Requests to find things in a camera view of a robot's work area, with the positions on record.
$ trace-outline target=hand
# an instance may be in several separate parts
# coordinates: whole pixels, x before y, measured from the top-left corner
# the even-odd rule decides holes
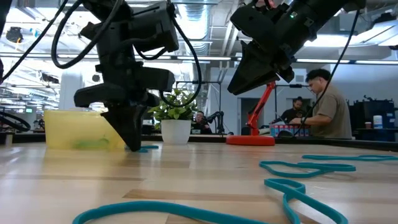
[[[301,118],[294,118],[289,124],[301,124]]]

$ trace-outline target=green leaves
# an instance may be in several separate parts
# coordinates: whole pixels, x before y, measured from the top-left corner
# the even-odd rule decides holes
[[[173,89],[173,95],[166,95],[166,99],[175,105],[181,105],[193,96],[193,93],[187,94],[183,90]],[[153,117],[157,121],[162,121],[164,119],[182,119],[191,120],[193,118],[194,112],[198,111],[196,103],[190,103],[183,108],[173,108],[167,105],[165,102],[160,101],[159,106],[151,108],[148,112],[153,113]]]

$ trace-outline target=red robot base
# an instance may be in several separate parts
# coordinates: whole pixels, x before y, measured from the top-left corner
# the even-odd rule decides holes
[[[267,88],[258,102],[256,108],[250,115],[247,126],[251,129],[249,136],[227,136],[226,143],[240,146],[275,146],[275,139],[272,136],[259,135],[257,121],[264,105],[266,104],[269,95],[275,88],[275,82],[267,85]]]

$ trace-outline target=white flower pot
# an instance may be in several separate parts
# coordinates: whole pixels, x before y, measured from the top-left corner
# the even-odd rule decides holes
[[[191,133],[191,121],[163,120],[161,124],[163,142],[167,144],[186,144]]]

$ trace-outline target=hair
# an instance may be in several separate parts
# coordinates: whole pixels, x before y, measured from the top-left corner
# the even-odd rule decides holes
[[[300,100],[302,102],[303,98],[301,96],[299,96],[299,97],[297,97],[296,99],[293,100],[293,103],[295,103],[297,100]]]
[[[316,77],[320,77],[320,78],[323,78],[324,80],[328,81],[330,79],[330,76],[331,76],[331,74],[328,70],[325,70],[322,68],[315,69],[307,74],[307,78],[305,79],[305,82],[308,83],[308,81],[313,80]]]

